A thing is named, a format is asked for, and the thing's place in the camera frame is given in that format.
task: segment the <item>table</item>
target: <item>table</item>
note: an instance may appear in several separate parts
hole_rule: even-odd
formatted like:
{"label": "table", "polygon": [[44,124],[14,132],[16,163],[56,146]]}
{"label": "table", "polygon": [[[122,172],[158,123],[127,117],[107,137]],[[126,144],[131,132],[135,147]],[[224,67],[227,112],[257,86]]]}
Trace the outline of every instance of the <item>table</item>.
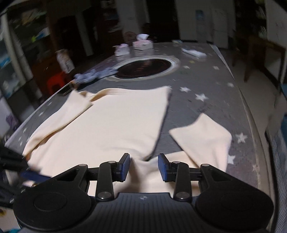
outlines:
{"label": "table", "polygon": [[[171,74],[149,80],[115,82],[101,79],[79,91],[87,90],[96,93],[105,88],[152,89],[171,86],[172,94],[169,107],[153,154],[181,151],[168,131],[192,124],[200,113],[205,113],[225,127],[232,135],[233,140],[226,172],[257,187],[259,172],[251,126],[241,92],[236,86],[233,76],[209,44],[187,42],[183,43],[182,47],[204,52],[207,54],[207,59],[205,61],[193,60],[173,43],[157,43],[154,44],[153,49],[146,51],[134,51],[131,48],[129,57],[151,54],[174,56],[180,60],[180,68]],[[103,70],[125,59],[126,57],[111,56],[96,65],[94,69]],[[202,94],[208,98],[204,102],[196,99],[196,95],[203,97]],[[6,146],[22,153],[32,133],[49,116],[61,108],[67,97],[55,94],[48,99],[19,127]],[[244,139],[242,136],[247,136],[245,142],[238,143],[239,135],[241,135],[241,139]]]}

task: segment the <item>red stool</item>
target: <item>red stool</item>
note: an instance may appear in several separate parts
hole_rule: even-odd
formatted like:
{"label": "red stool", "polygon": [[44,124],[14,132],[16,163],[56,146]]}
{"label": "red stool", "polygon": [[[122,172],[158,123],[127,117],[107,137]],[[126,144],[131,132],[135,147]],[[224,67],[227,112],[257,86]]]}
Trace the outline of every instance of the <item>red stool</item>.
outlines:
{"label": "red stool", "polygon": [[55,93],[53,90],[54,86],[59,85],[60,88],[62,88],[66,85],[65,78],[66,73],[63,71],[49,78],[49,80],[47,81],[47,88],[50,95],[53,95]]}

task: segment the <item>cream cloth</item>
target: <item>cream cloth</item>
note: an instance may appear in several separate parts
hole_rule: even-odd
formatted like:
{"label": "cream cloth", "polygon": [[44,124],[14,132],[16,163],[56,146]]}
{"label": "cream cloth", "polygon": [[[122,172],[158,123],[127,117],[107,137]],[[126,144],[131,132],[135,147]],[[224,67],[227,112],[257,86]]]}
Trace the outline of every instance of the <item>cream cloth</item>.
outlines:
{"label": "cream cloth", "polygon": [[[157,158],[146,162],[154,150],[168,105],[169,87],[152,90],[109,88],[97,94],[72,91],[59,111],[32,134],[23,154],[29,165],[47,176],[55,176],[78,164],[98,167],[118,161],[129,153],[132,162],[127,180],[114,183],[115,193],[170,192],[173,183],[162,181]],[[207,115],[170,134],[184,151],[166,155],[190,167],[209,163],[226,170],[230,133]],[[198,186],[193,184],[193,193]],[[91,182],[89,195],[94,195]]]}

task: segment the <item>striped fabric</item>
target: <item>striped fabric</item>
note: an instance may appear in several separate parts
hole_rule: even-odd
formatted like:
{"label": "striped fabric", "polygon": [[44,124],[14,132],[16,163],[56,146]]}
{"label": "striped fabric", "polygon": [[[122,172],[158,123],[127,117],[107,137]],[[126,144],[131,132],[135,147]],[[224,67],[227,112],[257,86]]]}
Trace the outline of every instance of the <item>striped fabric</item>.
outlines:
{"label": "striped fabric", "polygon": [[274,167],[278,185],[279,213],[275,233],[286,233],[287,229],[287,147],[283,133],[278,130],[272,140]]}

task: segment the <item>pink tissue box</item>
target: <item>pink tissue box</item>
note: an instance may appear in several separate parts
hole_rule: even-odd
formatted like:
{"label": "pink tissue box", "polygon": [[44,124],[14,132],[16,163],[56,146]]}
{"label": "pink tissue box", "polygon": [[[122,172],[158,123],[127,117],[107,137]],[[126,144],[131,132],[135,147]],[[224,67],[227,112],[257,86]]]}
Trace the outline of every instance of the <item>pink tissue box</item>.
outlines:
{"label": "pink tissue box", "polygon": [[150,40],[138,40],[133,42],[133,48],[138,50],[146,50],[153,48],[154,45]]}

